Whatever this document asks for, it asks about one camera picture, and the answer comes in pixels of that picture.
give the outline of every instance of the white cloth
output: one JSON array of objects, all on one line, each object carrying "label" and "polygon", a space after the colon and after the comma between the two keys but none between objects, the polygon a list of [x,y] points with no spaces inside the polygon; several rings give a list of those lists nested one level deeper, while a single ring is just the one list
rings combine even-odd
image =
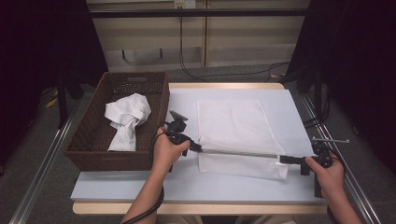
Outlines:
[{"label": "white cloth", "polygon": [[[198,129],[202,149],[284,155],[258,100],[199,101]],[[201,173],[285,179],[288,166],[278,159],[200,153]]]},{"label": "white cloth", "polygon": [[146,96],[134,93],[106,104],[105,117],[112,122],[110,125],[117,129],[111,141],[109,151],[135,151],[135,126],[143,124],[151,114]]}]

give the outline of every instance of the folded white towel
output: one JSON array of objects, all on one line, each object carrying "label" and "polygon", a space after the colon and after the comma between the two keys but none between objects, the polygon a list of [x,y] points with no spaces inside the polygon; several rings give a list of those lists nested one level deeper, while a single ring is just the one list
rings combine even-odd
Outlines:
[{"label": "folded white towel", "polygon": [[151,114],[146,96],[134,93],[106,104],[105,117],[117,133],[111,141],[109,151],[135,151],[135,126],[143,124]]},{"label": "folded white towel", "polygon": [[[197,110],[202,149],[231,154],[285,154],[260,101],[199,101]],[[273,158],[200,153],[198,160],[202,173],[284,179],[288,171],[288,166]]]}]

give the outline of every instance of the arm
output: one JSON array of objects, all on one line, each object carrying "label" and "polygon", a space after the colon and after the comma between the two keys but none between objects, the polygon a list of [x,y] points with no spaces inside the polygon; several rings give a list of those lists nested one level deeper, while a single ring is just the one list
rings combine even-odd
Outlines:
[{"label": "arm", "polygon": [[[189,141],[177,146],[172,144],[167,136],[162,134],[164,131],[164,128],[160,128],[157,131],[157,134],[160,134],[160,136],[157,138],[154,146],[154,163],[151,172],[134,203],[122,219],[122,223],[146,212],[158,201],[163,187],[163,181],[170,167],[177,161],[180,154],[190,146]],[[155,223],[156,216],[157,214],[154,212],[137,223]]]},{"label": "arm", "polygon": [[341,162],[333,160],[332,166],[325,169],[311,157],[306,157],[305,161],[318,175],[321,193],[339,223],[361,224],[344,190],[344,167]]}]

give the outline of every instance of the brown wicker basket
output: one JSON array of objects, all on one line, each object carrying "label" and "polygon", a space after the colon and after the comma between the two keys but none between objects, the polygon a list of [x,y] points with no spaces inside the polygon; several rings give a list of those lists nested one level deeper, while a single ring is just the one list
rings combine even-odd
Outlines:
[{"label": "brown wicker basket", "polygon": [[[107,151],[117,130],[105,118],[106,104],[139,93],[151,108],[148,120],[136,127],[136,151]],[[165,72],[104,73],[64,155],[80,171],[149,170],[149,144],[159,122],[165,121],[169,83]]]}]

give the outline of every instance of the hand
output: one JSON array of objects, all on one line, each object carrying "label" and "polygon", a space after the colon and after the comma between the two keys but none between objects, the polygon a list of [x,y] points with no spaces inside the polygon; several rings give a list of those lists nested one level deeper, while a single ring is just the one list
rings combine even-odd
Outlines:
[{"label": "hand", "polygon": [[154,145],[154,162],[152,170],[160,169],[166,172],[177,161],[180,154],[190,147],[190,141],[180,145],[173,144],[165,134],[166,129],[161,127],[157,131],[158,138]]},{"label": "hand", "polygon": [[332,166],[329,168],[323,168],[311,157],[306,157],[306,163],[311,169],[318,175],[318,182],[321,186],[321,193],[327,200],[345,194],[344,191],[344,166],[331,153],[331,157],[335,158],[332,160]]}]

